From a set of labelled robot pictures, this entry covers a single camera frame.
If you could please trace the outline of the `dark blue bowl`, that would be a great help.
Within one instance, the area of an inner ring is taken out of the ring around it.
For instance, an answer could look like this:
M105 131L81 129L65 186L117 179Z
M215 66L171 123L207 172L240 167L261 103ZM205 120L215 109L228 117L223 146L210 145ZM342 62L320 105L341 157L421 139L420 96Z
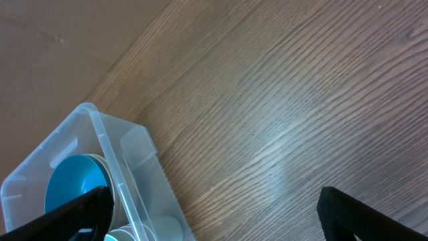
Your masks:
M44 213L100 186L108 187L100 166L86 154L71 155L54 169L48 181Z

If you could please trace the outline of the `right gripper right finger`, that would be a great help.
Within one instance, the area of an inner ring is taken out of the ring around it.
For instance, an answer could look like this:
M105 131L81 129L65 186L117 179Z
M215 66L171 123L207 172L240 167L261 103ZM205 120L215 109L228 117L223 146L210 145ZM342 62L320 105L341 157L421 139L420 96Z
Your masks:
M335 187L323 187L318 217L327 241L421 240L427 237L394 221Z

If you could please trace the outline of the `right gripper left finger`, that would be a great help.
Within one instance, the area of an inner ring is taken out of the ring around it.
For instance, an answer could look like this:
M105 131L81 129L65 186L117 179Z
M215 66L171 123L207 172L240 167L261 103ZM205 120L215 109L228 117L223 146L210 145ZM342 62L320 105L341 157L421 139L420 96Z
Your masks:
M30 223L2 240L103 241L112 221L114 201L108 187L97 187Z

